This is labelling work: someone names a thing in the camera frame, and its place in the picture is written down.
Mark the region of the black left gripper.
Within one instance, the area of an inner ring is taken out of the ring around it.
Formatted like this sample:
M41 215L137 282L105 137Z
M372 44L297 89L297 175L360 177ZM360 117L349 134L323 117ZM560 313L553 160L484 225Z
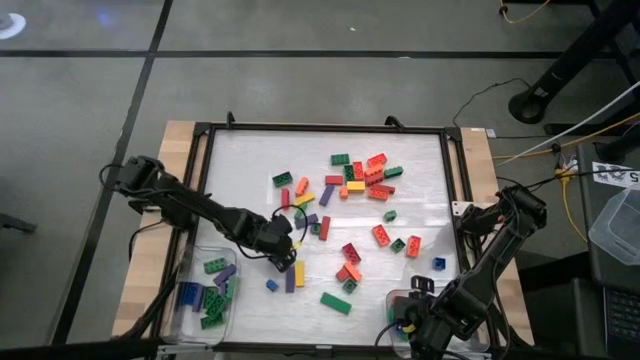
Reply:
M271 219L261 216L253 217L239 247L242 250L255 252L253 258L258 254L268 257L269 262L280 273L284 273L295 264L297 259L297 252L292 251L291 232L291 223L281 214Z

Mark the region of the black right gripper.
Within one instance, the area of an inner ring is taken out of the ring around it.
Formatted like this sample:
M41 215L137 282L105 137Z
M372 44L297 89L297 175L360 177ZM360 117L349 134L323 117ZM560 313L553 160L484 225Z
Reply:
M394 309L396 322L403 327L413 324L408 335L412 358L443 358L451 340L450 328L435 314L434 280L420 275L411 277L410 303L401 311Z

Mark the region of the long green block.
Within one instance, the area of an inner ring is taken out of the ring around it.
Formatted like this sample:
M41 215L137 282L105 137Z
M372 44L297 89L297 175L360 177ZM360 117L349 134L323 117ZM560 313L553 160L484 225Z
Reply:
M323 292L320 298L320 302L344 315L348 315L352 309L352 305L330 293Z

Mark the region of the clear plastic bin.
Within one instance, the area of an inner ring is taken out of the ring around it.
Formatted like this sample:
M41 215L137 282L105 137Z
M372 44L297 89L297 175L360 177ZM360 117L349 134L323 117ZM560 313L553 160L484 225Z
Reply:
M217 345L224 339L232 322L233 299L229 300L226 310L221 312L224 314L224 323L207 330L202 330L200 326L200 319L207 316L206 309L201 307L201 311L195 313L191 305L178 304L178 290L181 282L199 283L205 287L215 286L218 288L218 295L226 297L227 281L221 286L216 286L213 279L219 272L206 274L203 269L205 262L220 257L227 260L227 266L236 265L237 270L234 275L239 277L236 253L229 248L194 246L186 251L179 263L175 290L170 296L169 309L163 323L162 336L167 342L178 345Z
M393 300L397 296L408 297L410 289L396 289L390 291L385 298L385 318L387 319L387 311L389 308L393 308ZM384 338L390 341L394 352L402 359L409 360L411 358L411 348L409 344L408 335L406 337L400 337L395 333L395 328L392 328L384 335ZM461 340L456 336L453 336L447 347L448 351L458 353L467 356L473 360L483 360L483 354L486 353L490 345L488 330L485 325L481 325L476 332L468 339Z

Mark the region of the white plastic surface sheet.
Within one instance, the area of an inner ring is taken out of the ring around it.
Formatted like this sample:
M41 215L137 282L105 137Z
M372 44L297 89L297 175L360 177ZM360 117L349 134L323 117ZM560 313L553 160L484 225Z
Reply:
M269 216L280 206L273 179L307 178L320 196L337 175L334 154L366 162L384 154L401 167L394 193L376 201L365 193L332 195L309 211L330 221L328 236L293 233L305 283L270 291L284 277L252 253L238 256L240 282L227 340L243 343L370 345L384 327L386 296L420 274L444 285L458 261L440 139L435 135L337 132L226 131L215 134L206 190L218 203Z

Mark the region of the black equipment case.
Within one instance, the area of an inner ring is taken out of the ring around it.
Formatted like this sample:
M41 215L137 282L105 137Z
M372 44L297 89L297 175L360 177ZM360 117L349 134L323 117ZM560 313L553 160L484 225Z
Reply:
M591 170L592 162L602 162L630 167L640 171L640 148L626 155L620 163L601 160L595 144L579 146L578 164L581 170ZM579 355L604 355L613 360L640 360L640 351L613 352L607 350L604 288L612 287L640 294L640 266L626 266L595 245L589 237L593 222L614 195L627 188L599 184L591 175L579 180L583 211L586 222L588 250L547 264L535 266L521 273L521 281L526 291L549 289L568 285L570 301L573 305L569 319L571 334L575 336L574 348Z

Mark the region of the white power plugs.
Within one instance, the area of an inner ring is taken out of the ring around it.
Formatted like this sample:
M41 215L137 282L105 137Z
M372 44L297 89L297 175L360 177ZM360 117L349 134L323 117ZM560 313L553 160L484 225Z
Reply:
M556 164L554 166L555 175L569 175L575 174L579 170L578 160L576 155L566 157L562 152L558 152L555 155Z

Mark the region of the black keyboard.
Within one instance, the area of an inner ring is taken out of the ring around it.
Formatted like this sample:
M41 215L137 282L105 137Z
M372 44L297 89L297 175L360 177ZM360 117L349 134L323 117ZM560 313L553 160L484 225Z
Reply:
M607 350L640 351L640 294L605 287L604 317Z

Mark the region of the clear plastic tub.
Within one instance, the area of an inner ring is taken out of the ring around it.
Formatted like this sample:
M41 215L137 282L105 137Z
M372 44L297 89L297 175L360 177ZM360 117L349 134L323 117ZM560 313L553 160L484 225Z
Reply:
M590 240L626 266L640 266L640 185L611 197L589 229Z

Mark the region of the white paper label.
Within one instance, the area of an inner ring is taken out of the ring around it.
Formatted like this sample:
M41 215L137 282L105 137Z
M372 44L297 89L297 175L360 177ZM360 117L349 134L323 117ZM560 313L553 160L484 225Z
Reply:
M630 167L592 162L593 181L599 184L628 188L640 185L640 171Z

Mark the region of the black stand leg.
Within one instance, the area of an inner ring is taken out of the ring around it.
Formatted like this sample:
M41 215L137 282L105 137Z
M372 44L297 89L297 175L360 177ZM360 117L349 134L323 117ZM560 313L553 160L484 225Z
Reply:
M596 143L598 157L611 163L622 162L626 155L640 148L640 122L632 126L617 140L610 143Z

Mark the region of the black furniture leg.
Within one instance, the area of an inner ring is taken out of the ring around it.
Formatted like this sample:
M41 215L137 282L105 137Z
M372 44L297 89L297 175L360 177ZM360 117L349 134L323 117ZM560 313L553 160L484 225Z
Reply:
M0 213L0 228L13 229L31 234L36 231L37 225L8 214Z

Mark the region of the white round floor marker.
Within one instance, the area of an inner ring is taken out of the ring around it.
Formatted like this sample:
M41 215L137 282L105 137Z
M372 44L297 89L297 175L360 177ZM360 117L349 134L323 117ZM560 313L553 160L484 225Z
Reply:
M19 35L26 27L26 18L18 13L0 12L0 40Z

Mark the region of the black bottom rail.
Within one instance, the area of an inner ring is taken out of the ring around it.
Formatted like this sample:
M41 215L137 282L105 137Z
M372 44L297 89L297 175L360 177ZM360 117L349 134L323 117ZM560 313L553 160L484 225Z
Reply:
M131 360L155 356L160 339L116 339L0 350L0 360Z

